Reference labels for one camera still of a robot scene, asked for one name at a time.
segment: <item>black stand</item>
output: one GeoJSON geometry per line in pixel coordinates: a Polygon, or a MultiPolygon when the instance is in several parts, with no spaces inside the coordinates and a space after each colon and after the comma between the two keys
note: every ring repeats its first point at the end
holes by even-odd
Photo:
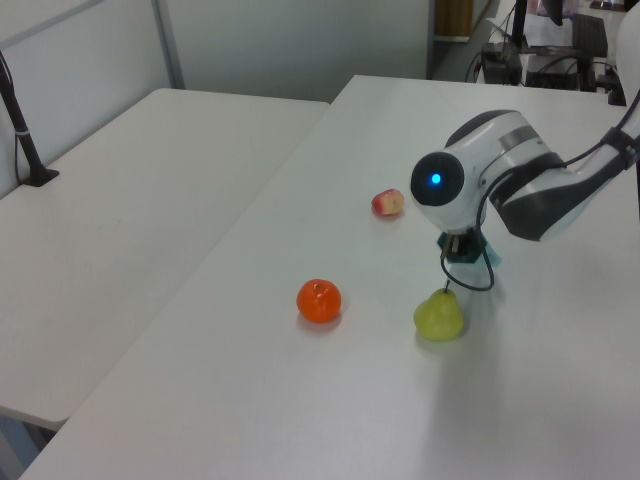
{"type": "Polygon", "coordinates": [[[27,123],[25,122],[20,106],[18,105],[13,84],[9,78],[9,72],[2,63],[0,63],[0,67],[0,94],[2,94],[2,100],[7,107],[7,112],[9,112],[13,128],[16,131],[16,135],[18,135],[20,145],[22,145],[22,150],[24,151],[24,155],[27,158],[27,162],[31,169],[29,178],[24,180],[23,183],[33,187],[41,187],[52,178],[57,177],[59,172],[45,168],[40,161],[36,146],[31,139],[29,128],[27,128],[27,123]]]}
{"type": "Polygon", "coordinates": [[[513,12],[513,30],[511,41],[519,50],[522,50],[524,39],[524,20],[527,16],[527,0],[517,0],[513,12]]]}
{"type": "Polygon", "coordinates": [[[636,163],[636,178],[638,179],[638,205],[640,206],[640,162],[636,163]]]}

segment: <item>robotic arm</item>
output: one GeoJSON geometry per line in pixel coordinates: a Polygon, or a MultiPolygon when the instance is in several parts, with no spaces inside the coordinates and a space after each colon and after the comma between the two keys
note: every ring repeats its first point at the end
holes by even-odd
{"type": "MultiPolygon", "coordinates": [[[[445,234],[443,260],[455,257],[458,245],[471,245],[476,255],[472,252],[470,261],[482,253],[491,274],[480,234],[487,199],[513,235],[544,240],[565,230],[602,188],[640,160],[638,24],[640,7],[625,16],[617,49],[623,89],[628,100],[635,99],[622,121],[585,154],[563,162],[519,112],[497,110],[473,118],[443,150],[416,164],[411,193],[445,234]],[[579,168],[566,168],[588,155],[579,168]]],[[[488,290],[492,284],[493,277],[488,287],[473,289],[488,290]]]]}

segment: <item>tangerine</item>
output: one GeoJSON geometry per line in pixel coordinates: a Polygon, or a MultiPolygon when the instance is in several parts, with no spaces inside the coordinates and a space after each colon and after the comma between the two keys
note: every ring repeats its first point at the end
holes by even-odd
{"type": "Polygon", "coordinates": [[[327,323],[340,313],[340,290],[329,280],[314,278],[306,282],[296,298],[300,314],[315,323],[327,323]]]}

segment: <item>black cable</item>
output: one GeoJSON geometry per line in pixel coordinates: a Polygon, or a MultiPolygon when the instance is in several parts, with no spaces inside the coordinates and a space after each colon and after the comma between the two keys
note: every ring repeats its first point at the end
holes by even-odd
{"type": "Polygon", "coordinates": [[[469,72],[471,71],[471,67],[476,62],[476,59],[480,56],[480,52],[476,53],[471,59],[471,63],[469,64],[469,68],[467,68],[467,73],[464,76],[464,83],[467,83],[467,79],[469,78],[469,72]]]}
{"type": "MultiPolygon", "coordinates": [[[[638,93],[636,94],[633,102],[631,103],[631,105],[627,109],[627,112],[625,113],[625,115],[622,117],[622,120],[620,120],[620,122],[618,123],[618,125],[615,128],[620,129],[627,123],[627,121],[629,120],[629,118],[631,118],[631,115],[633,114],[635,109],[638,107],[638,104],[640,104],[640,90],[638,90],[638,93]]],[[[571,159],[571,160],[569,160],[567,162],[564,162],[563,164],[561,164],[559,166],[554,166],[554,167],[549,167],[549,168],[551,169],[551,168],[558,168],[558,167],[566,167],[568,165],[571,165],[571,164],[573,164],[573,163],[575,163],[575,162],[577,162],[579,160],[582,160],[586,156],[591,155],[594,151],[596,151],[601,146],[602,146],[602,140],[599,141],[597,144],[595,144],[593,147],[591,147],[589,150],[587,150],[584,153],[581,153],[580,155],[578,155],[577,157],[575,157],[575,158],[573,158],[573,159],[571,159]]],[[[454,283],[460,285],[461,287],[467,288],[467,289],[475,291],[475,292],[486,292],[488,290],[491,290],[493,288],[494,284],[495,284],[495,274],[493,272],[493,268],[491,267],[491,260],[489,259],[489,254],[487,253],[487,249],[486,249],[486,246],[485,246],[485,243],[484,243],[484,237],[482,236],[482,211],[484,210],[484,206],[487,203],[487,199],[491,195],[491,192],[493,191],[493,189],[505,177],[507,177],[508,175],[511,175],[511,173],[514,170],[516,170],[517,168],[518,167],[512,167],[512,168],[510,168],[508,170],[505,170],[500,175],[498,175],[493,182],[491,182],[489,187],[486,189],[486,191],[482,195],[482,198],[480,199],[480,204],[478,205],[478,210],[476,212],[475,233],[478,236],[478,242],[480,244],[480,247],[482,248],[482,257],[483,257],[484,262],[485,262],[485,264],[487,266],[487,272],[489,273],[489,285],[484,286],[484,287],[476,287],[476,286],[473,286],[473,285],[466,284],[466,283],[462,282],[461,280],[458,280],[457,278],[455,278],[447,270],[447,267],[445,265],[446,254],[443,254],[440,257],[440,266],[442,267],[442,271],[445,273],[447,278],[449,278],[454,283]]]]}
{"type": "Polygon", "coordinates": [[[13,143],[13,170],[16,174],[16,182],[18,182],[18,186],[22,185],[22,180],[20,180],[20,174],[18,173],[18,134],[14,134],[15,141],[13,143]]]}
{"type": "Polygon", "coordinates": [[[482,70],[482,59],[480,59],[475,68],[473,69],[473,83],[478,83],[478,77],[480,76],[480,71],[482,70]]]}
{"type": "MultiPolygon", "coordinates": [[[[9,84],[11,85],[11,92],[15,93],[13,86],[13,77],[11,76],[11,70],[9,70],[9,65],[7,65],[7,61],[2,55],[2,51],[0,51],[0,65],[2,69],[6,72],[7,77],[9,78],[9,84]]],[[[22,181],[20,180],[20,174],[18,173],[18,134],[14,134],[14,142],[13,142],[13,169],[16,175],[16,181],[18,182],[18,186],[22,185],[22,181]]]]}
{"type": "Polygon", "coordinates": [[[13,91],[13,77],[11,76],[9,65],[7,65],[7,61],[4,59],[4,55],[2,55],[2,50],[0,50],[0,64],[2,64],[2,69],[7,72],[7,77],[9,77],[9,83],[11,84],[11,90],[13,91]]]}
{"type": "Polygon", "coordinates": [[[540,70],[538,70],[538,74],[540,73],[544,73],[547,70],[549,70],[551,67],[553,67],[555,64],[562,62],[563,60],[567,60],[567,59],[573,59],[576,58],[575,55],[562,55],[560,57],[556,57],[553,60],[551,60],[549,63],[547,63],[544,67],[542,67],[540,70]]]}
{"type": "Polygon", "coordinates": [[[616,69],[615,65],[611,65],[610,63],[607,62],[591,62],[594,65],[604,65],[605,67],[609,67],[610,69],[614,70],[616,69]]]}
{"type": "Polygon", "coordinates": [[[564,72],[564,74],[565,74],[565,75],[569,75],[569,72],[571,71],[571,69],[572,69],[573,67],[576,67],[576,68],[577,68],[577,66],[578,66],[578,61],[576,60],[576,61],[575,61],[575,62],[573,62],[571,65],[569,65],[569,68],[567,68],[567,70],[564,72]]]}
{"type": "Polygon", "coordinates": [[[504,31],[502,33],[502,38],[503,39],[507,39],[510,37],[509,35],[509,20],[511,19],[511,15],[513,15],[513,12],[515,11],[516,6],[514,5],[513,8],[511,10],[509,10],[509,13],[507,14],[506,17],[504,17],[504,20],[502,21],[502,23],[497,26],[497,27],[493,27],[493,31],[489,34],[489,38],[491,38],[491,36],[496,33],[498,30],[502,30],[502,25],[504,25],[504,22],[507,22],[506,27],[504,27],[504,31]]]}
{"type": "Polygon", "coordinates": [[[488,290],[491,290],[495,285],[495,274],[493,273],[493,268],[491,267],[491,260],[489,259],[489,254],[487,253],[484,237],[482,236],[482,211],[484,210],[484,205],[485,203],[487,203],[487,199],[489,198],[489,195],[491,195],[491,192],[496,187],[496,185],[498,185],[498,183],[500,183],[502,179],[504,179],[506,176],[511,175],[511,173],[516,168],[518,167],[513,167],[513,168],[510,168],[509,170],[505,170],[500,175],[498,175],[498,177],[493,182],[491,182],[491,185],[489,185],[487,190],[484,192],[484,195],[482,195],[482,198],[480,199],[480,205],[478,206],[478,211],[476,213],[475,233],[478,236],[478,242],[480,244],[480,247],[482,248],[482,258],[484,259],[484,263],[487,266],[487,272],[489,273],[489,285],[485,287],[475,287],[473,285],[464,283],[461,280],[458,280],[447,270],[444,263],[445,255],[442,255],[440,258],[440,267],[442,268],[442,271],[444,272],[444,274],[447,276],[447,278],[457,283],[461,287],[467,288],[469,290],[473,290],[474,292],[486,292],[488,290]]]}
{"type": "MultiPolygon", "coordinates": [[[[616,129],[620,130],[622,127],[624,127],[625,123],[627,123],[627,121],[629,121],[629,118],[631,118],[631,115],[633,114],[635,109],[638,107],[638,103],[640,103],[640,90],[638,90],[638,93],[636,94],[636,97],[633,99],[633,102],[631,102],[631,105],[629,105],[629,108],[627,109],[626,113],[622,117],[622,120],[620,120],[620,122],[618,122],[618,125],[615,126],[616,129]]],[[[564,162],[560,166],[561,167],[567,167],[569,165],[572,165],[572,164],[582,160],[583,158],[591,155],[593,152],[595,152],[602,145],[603,145],[602,140],[600,140],[598,143],[596,143],[593,147],[591,147],[586,152],[581,153],[577,157],[572,158],[571,160],[569,160],[567,162],[564,162]]]]}

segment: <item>pear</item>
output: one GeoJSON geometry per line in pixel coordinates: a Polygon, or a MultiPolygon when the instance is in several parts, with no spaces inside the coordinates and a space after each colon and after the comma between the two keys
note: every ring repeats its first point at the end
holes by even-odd
{"type": "Polygon", "coordinates": [[[433,292],[413,313],[418,332],[428,340],[452,340],[462,330],[462,312],[456,295],[441,288],[433,292]]]}

